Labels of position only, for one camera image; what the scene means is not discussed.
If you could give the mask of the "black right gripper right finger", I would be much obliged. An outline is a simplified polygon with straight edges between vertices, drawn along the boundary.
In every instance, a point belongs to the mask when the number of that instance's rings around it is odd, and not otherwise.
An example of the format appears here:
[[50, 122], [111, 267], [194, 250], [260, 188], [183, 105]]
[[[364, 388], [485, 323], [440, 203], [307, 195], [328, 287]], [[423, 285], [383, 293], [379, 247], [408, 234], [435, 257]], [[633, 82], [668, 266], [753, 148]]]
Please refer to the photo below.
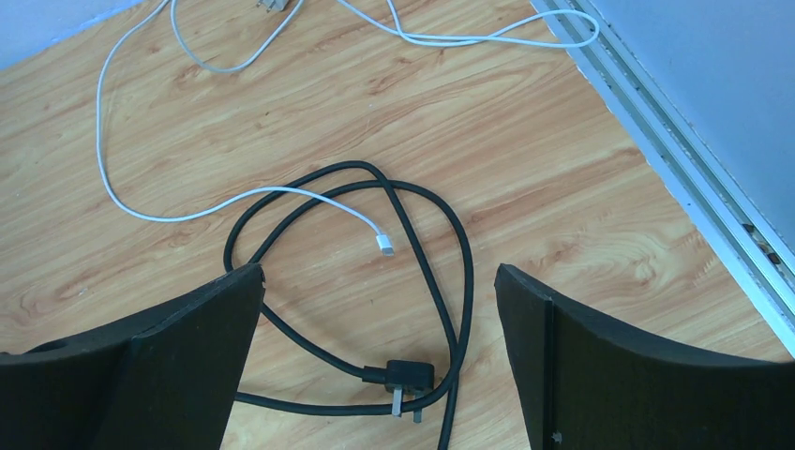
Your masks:
[[794, 366], [661, 337], [511, 264], [495, 282], [534, 449], [790, 449]]

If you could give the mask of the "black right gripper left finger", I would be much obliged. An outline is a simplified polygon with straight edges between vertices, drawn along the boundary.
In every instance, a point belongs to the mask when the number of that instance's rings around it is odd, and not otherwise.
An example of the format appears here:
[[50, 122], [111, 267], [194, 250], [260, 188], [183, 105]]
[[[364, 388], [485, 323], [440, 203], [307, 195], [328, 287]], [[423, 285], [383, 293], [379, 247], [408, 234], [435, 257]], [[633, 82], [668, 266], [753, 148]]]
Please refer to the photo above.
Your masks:
[[122, 319], [1, 356], [5, 449], [217, 449], [264, 273], [247, 264]]

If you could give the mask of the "white round plug adapter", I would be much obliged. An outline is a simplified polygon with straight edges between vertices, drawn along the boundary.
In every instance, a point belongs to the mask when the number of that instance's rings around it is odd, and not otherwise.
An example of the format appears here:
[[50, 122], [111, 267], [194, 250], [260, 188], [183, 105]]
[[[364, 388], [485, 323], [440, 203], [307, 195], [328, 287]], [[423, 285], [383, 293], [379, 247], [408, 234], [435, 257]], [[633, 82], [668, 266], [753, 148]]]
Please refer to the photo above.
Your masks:
[[265, 8], [267, 12], [283, 11], [290, 3], [290, 0], [258, 0], [257, 8]]

